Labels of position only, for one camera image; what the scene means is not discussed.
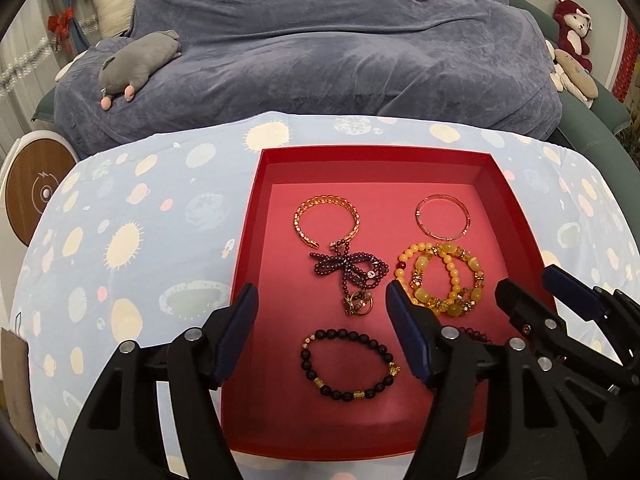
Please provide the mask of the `gold ring red stone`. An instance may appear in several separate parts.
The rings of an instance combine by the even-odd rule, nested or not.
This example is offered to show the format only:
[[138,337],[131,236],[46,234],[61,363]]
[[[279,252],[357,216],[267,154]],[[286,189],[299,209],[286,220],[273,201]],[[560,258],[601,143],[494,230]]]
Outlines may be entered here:
[[367,290],[349,292],[344,298],[344,310],[347,315],[367,315],[372,308],[373,298]]

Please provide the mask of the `beige cookie plush toy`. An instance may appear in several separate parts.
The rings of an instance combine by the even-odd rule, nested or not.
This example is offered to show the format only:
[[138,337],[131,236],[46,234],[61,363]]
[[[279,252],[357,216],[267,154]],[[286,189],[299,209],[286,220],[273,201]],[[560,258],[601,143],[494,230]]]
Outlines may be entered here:
[[599,96],[599,90],[590,73],[567,52],[555,47],[551,41],[547,40],[546,45],[553,63],[550,78],[556,91],[566,91],[586,107],[592,107],[594,100]]

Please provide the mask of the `red monkey plush toy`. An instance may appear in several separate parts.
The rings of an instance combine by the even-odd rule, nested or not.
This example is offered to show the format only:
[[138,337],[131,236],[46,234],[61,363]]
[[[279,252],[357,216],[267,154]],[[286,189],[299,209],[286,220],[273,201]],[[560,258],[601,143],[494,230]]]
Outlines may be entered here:
[[586,37],[592,31],[592,18],[587,10],[574,0],[556,0],[553,18],[559,24],[560,49],[590,73],[592,63],[588,58],[590,47]]

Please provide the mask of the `round wooden white device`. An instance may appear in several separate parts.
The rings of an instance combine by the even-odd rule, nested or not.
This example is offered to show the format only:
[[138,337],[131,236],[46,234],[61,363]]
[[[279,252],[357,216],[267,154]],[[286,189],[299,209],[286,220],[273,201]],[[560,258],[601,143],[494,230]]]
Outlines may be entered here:
[[1,217],[28,246],[55,190],[78,162],[70,144],[50,130],[17,139],[1,167]]

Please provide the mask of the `blue planet print sheet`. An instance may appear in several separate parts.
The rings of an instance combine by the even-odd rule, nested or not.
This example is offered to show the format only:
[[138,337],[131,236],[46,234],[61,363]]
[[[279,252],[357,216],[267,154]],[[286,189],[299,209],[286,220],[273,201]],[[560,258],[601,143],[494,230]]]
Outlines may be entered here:
[[545,262],[639,291],[639,248],[612,180],[581,154],[515,133],[387,117],[276,112],[159,133],[94,155],[64,179],[27,249],[11,324],[29,346],[43,449],[59,462],[116,344],[161,342],[228,304],[262,151],[303,145],[487,153]]

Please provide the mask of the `rose gold thin bangle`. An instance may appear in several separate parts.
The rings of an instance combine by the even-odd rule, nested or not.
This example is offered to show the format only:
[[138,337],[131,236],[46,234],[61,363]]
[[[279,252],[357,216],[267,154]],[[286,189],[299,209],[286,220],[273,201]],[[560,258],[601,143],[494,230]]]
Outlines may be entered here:
[[450,194],[427,195],[414,208],[414,220],[427,237],[452,242],[469,233],[472,218],[468,206]]

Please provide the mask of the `dark blue velvet blanket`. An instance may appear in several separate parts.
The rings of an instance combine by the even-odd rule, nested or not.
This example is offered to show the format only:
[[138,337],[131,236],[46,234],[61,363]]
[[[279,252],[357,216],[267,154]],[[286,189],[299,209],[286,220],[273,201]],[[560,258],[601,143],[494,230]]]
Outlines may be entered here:
[[[103,63],[163,30],[176,32],[178,58],[104,110]],[[546,140],[562,117],[551,71],[536,21],[509,0],[136,0],[128,34],[90,48],[58,82],[54,123],[85,157],[270,110]]]

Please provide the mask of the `purple garnet bead strand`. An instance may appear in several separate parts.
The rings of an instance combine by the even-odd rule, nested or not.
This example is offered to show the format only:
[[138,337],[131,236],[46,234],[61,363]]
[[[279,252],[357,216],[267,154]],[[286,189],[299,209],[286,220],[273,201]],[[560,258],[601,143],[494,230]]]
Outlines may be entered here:
[[349,242],[330,246],[327,254],[311,252],[309,257],[314,260],[314,273],[320,278],[333,273],[341,275],[343,309],[344,298],[349,292],[367,290],[372,295],[372,290],[390,272],[388,264],[370,252],[351,252]]

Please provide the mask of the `gold chain bangle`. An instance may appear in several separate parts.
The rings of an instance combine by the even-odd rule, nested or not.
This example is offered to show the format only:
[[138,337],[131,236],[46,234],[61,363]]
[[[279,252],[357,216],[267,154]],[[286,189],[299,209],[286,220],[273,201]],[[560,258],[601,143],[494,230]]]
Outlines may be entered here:
[[293,214],[293,230],[308,247],[319,249],[350,242],[359,232],[356,206],[338,195],[316,195],[303,200]]

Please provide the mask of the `red bow curtain tie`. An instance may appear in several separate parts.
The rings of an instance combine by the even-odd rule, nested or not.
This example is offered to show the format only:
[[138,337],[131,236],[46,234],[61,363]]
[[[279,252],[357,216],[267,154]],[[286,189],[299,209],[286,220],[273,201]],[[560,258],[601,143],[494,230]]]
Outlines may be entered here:
[[73,40],[70,34],[74,10],[71,6],[66,8],[61,14],[50,15],[47,21],[47,29],[53,36],[53,47],[57,51],[65,50],[67,53],[73,52]]

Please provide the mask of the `grey mouse plush toy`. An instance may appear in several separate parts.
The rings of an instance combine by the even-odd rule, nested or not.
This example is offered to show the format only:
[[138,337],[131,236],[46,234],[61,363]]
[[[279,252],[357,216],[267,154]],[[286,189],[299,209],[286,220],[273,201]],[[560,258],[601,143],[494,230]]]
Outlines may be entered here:
[[132,101],[153,74],[180,55],[179,35],[172,29],[151,32],[118,50],[99,71],[102,110],[109,110],[116,96]]

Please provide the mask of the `brown paper bag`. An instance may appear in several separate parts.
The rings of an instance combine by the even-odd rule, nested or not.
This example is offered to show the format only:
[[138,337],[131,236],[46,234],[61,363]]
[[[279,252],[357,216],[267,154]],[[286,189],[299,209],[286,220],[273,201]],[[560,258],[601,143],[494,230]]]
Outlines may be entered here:
[[30,393],[28,344],[2,328],[1,375],[9,421],[36,453],[42,451]]

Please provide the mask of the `red cardboard box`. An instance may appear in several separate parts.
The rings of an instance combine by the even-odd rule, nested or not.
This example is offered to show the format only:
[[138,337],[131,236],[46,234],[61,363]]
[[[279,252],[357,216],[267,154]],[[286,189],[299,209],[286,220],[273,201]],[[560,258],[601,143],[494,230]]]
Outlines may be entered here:
[[333,401],[300,366],[305,338],[319,328],[354,330],[404,354],[373,289],[364,315],[344,310],[338,273],[314,272],[314,253],[350,235],[353,252],[394,266],[412,245],[454,236],[480,262],[480,303],[457,324],[495,344],[514,335],[497,307],[510,278],[545,306],[544,262],[518,200],[486,153],[382,145],[264,151],[245,218],[236,286],[254,284],[259,308],[250,338],[221,390],[221,426],[235,451],[279,460],[364,460],[412,451],[433,396],[411,370],[371,400]]

